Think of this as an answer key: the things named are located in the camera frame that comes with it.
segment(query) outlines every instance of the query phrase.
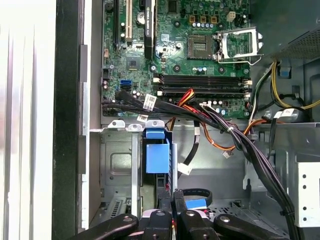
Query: metal panel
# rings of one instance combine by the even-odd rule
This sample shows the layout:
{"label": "metal panel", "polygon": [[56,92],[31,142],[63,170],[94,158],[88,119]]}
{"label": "metal panel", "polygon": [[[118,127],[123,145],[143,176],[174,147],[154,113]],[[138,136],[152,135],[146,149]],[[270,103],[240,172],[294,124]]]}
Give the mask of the metal panel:
{"label": "metal panel", "polygon": [[0,239],[52,235],[56,1],[38,4],[0,2]]}
{"label": "metal panel", "polygon": [[[317,28],[320,22],[319,8],[318,0],[252,0],[252,24],[257,26],[263,35],[264,46],[260,53],[265,55],[279,53],[292,41]],[[312,44],[312,42],[307,45],[299,43],[298,47],[305,53]],[[299,54],[287,57],[299,57]]]}

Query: white connector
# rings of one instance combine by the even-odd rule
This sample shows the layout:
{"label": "white connector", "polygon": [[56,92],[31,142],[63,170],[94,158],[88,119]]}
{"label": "white connector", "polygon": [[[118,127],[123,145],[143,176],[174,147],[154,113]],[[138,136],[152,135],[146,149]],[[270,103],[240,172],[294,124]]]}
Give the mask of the white connector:
{"label": "white connector", "polygon": [[235,11],[230,11],[228,13],[228,15],[226,16],[226,21],[231,23],[231,22],[233,22],[235,20],[235,18],[236,18],[236,12]]}

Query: white sticker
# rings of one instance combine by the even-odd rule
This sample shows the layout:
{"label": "white sticker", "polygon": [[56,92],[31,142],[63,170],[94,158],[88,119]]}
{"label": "white sticker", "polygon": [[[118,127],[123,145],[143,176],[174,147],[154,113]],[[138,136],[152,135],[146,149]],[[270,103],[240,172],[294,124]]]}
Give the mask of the white sticker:
{"label": "white sticker", "polygon": [[144,103],[143,103],[143,108],[147,109],[149,111],[152,111],[154,109],[155,104],[156,104],[156,100],[157,100],[156,96],[152,96],[150,94],[147,94],[145,96],[145,100],[144,100]]}
{"label": "white sticker", "polygon": [[184,163],[178,163],[178,171],[182,174],[189,175],[192,170],[192,167],[185,165]]}
{"label": "white sticker", "polygon": [[283,112],[281,113],[281,117],[291,117],[292,114],[294,113],[295,109],[294,108],[288,108],[283,110]]}
{"label": "white sticker", "polygon": [[228,158],[230,158],[230,154],[228,153],[228,152],[224,152],[224,153],[222,153],[222,155],[226,158],[226,159],[228,159]]}
{"label": "white sticker", "polygon": [[148,120],[148,115],[139,114],[138,117],[136,118],[136,120],[139,122],[146,123]]}
{"label": "white sticker", "polygon": [[282,111],[278,111],[275,115],[274,115],[274,119],[278,119],[281,117]]}

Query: capacitor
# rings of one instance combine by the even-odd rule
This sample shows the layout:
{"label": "capacitor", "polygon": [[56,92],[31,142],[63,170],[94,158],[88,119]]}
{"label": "capacitor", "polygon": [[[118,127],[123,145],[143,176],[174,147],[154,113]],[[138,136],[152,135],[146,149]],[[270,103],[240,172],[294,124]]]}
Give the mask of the capacitor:
{"label": "capacitor", "polygon": [[182,48],[182,44],[181,42],[178,42],[176,45],[175,45],[176,49],[181,49]]}

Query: ram slot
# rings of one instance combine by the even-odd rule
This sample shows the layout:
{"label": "ram slot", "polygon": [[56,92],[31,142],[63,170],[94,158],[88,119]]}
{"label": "ram slot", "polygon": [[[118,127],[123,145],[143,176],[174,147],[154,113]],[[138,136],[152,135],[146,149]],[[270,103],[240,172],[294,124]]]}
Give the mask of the ram slot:
{"label": "ram slot", "polygon": [[183,76],[183,75],[162,75],[155,77],[154,83],[168,86],[217,86],[217,87],[237,87],[244,84],[244,79],[240,77],[215,77],[215,76]]}
{"label": "ram slot", "polygon": [[[189,88],[187,87],[167,87],[162,86],[158,89],[157,95],[164,97],[179,97],[184,95]],[[246,95],[249,90],[246,88],[236,88],[236,89],[223,89],[223,88],[202,88],[193,87],[194,93],[199,97],[223,97],[223,98],[233,98],[241,99]]]}
{"label": "ram slot", "polygon": [[125,40],[132,42],[132,4],[133,0],[125,0]]}
{"label": "ram slot", "polygon": [[119,50],[119,6],[120,0],[113,1],[113,46],[116,51]]}

